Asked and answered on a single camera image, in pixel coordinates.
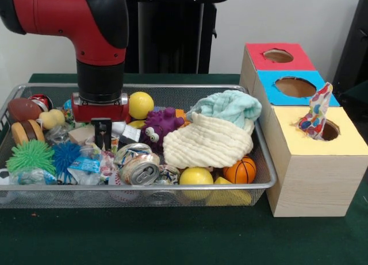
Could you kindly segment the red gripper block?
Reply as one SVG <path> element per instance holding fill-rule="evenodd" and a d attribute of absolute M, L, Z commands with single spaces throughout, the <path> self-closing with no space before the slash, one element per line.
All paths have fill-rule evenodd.
<path fill-rule="evenodd" d="M 129 98 L 127 93 L 121 93 L 119 99 L 112 103 L 92 103 L 73 93 L 71 106 L 74 120 L 76 122 L 90 122 L 94 126 L 94 142 L 100 149 L 103 143 L 106 150 L 112 147 L 112 121 L 130 122 Z M 103 123 L 98 118 L 106 118 Z"/>

